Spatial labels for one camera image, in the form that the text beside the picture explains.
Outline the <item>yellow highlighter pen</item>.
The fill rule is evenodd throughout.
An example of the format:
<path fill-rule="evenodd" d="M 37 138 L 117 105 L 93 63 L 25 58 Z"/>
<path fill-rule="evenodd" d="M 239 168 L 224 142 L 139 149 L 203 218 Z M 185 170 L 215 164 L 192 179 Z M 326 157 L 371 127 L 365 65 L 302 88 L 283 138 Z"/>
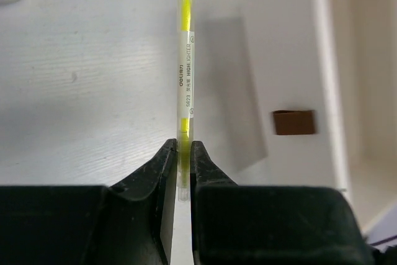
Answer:
<path fill-rule="evenodd" d="M 194 0 L 178 0 L 177 196 L 190 200 L 190 151 L 194 138 Z"/>

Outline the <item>brown drawer handle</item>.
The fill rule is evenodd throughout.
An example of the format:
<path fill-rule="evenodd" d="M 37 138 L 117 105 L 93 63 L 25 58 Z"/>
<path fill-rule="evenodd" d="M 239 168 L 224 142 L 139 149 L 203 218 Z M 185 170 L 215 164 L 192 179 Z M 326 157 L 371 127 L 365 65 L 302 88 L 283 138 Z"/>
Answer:
<path fill-rule="evenodd" d="M 276 110 L 272 112 L 276 135 L 314 135 L 317 133 L 314 110 Z"/>

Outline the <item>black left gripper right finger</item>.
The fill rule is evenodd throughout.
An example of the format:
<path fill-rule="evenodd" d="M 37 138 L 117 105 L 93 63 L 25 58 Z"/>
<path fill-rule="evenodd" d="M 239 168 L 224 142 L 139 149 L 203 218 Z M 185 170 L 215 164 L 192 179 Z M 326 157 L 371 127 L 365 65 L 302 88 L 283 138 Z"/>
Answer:
<path fill-rule="evenodd" d="M 195 264 L 374 264 L 345 197 L 328 187 L 240 186 L 200 141 L 190 154 Z"/>

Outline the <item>white drawer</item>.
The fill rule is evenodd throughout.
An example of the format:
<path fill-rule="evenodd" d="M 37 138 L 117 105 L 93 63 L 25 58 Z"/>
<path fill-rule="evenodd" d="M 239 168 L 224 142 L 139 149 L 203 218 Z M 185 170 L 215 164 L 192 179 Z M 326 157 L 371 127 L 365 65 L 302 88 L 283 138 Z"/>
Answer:
<path fill-rule="evenodd" d="M 313 0 L 336 186 L 368 232 L 396 204 L 396 0 Z"/>

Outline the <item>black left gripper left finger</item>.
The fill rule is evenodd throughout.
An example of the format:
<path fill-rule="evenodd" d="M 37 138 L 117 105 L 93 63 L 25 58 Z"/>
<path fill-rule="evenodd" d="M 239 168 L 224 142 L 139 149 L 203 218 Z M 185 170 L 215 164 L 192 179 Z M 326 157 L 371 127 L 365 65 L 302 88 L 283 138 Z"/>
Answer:
<path fill-rule="evenodd" d="M 169 264 L 176 141 L 113 186 L 2 186 L 2 264 Z"/>

